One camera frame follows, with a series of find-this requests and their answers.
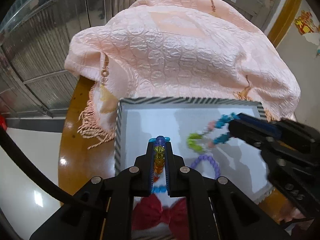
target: red fabric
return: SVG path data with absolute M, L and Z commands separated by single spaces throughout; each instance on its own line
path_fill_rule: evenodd
M 164 209 L 155 194 L 144 197 L 132 212 L 132 230 L 144 230 L 159 223 L 169 225 L 178 240 L 189 240 L 187 202 L 180 199 L 171 208 Z
M 7 125 L 5 124 L 5 119 L 2 115 L 0 115 L 0 125 L 5 131 L 7 130 Z

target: purple bead bracelet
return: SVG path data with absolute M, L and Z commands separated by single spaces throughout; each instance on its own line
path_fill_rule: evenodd
M 218 177 L 220 177 L 220 168 L 218 163 L 215 161 L 215 159 L 212 156 L 208 156 L 208 155 L 200 155 L 198 158 L 196 158 L 193 163 L 191 163 L 190 168 L 195 169 L 196 166 L 198 165 L 198 163 L 202 160 L 207 160 L 210 162 L 210 164 L 212 165 L 212 167 L 214 168 L 214 179 L 217 179 Z

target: blue bead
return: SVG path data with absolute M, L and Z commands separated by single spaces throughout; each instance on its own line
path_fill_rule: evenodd
M 215 125 L 215 128 L 221 129 L 223 126 L 224 126 L 224 122 L 217 121 L 217 122 L 216 122 L 216 125 Z
M 231 113 L 231 117 L 232 117 L 233 119 L 240 119 L 239 116 L 237 116 L 235 113 Z
M 226 143 L 229 139 L 230 139 L 230 133 L 226 133 L 226 134 L 221 134 L 218 138 L 215 138 L 215 141 L 217 141 L 218 143 Z
M 164 146 L 165 145 L 165 138 L 163 136 L 159 135 L 156 138 L 156 145 Z
M 229 116 L 223 114 L 222 117 L 220 118 L 220 120 L 224 123 L 227 123 L 229 121 Z

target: black cable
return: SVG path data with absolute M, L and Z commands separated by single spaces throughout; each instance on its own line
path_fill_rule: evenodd
M 0 239 L 8 240 L 23 240 L 17 233 L 14 231 L 13 227 L 10 225 L 6 219 L 4 213 L 0 208 Z
M 24 155 L 24 153 L 20 150 L 20 148 L 15 144 L 15 142 L 10 138 L 10 136 L 4 131 L 1 126 L 0 146 L 26 175 L 50 196 L 65 204 L 98 212 L 99 214 L 105 214 L 105 211 L 103 211 L 102 209 L 73 197 L 72 195 L 68 194 L 57 185 L 55 185 L 46 176 L 44 176 L 44 174 L 39 171 L 39 169 L 34 166 L 34 164 Z

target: white wall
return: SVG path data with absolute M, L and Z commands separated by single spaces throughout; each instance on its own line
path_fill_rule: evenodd
M 302 0 L 297 16 L 301 10 L 309 10 L 305 0 Z M 276 49 L 300 85 L 301 98 L 295 111 L 297 121 L 320 130 L 320 56 L 316 57 L 317 47 L 300 35 L 292 23 Z
M 61 133 L 8 128 L 7 133 L 23 153 L 53 183 L 58 184 Z M 0 147 L 0 207 L 17 234 L 31 234 L 58 208 L 59 201 L 41 190 Z

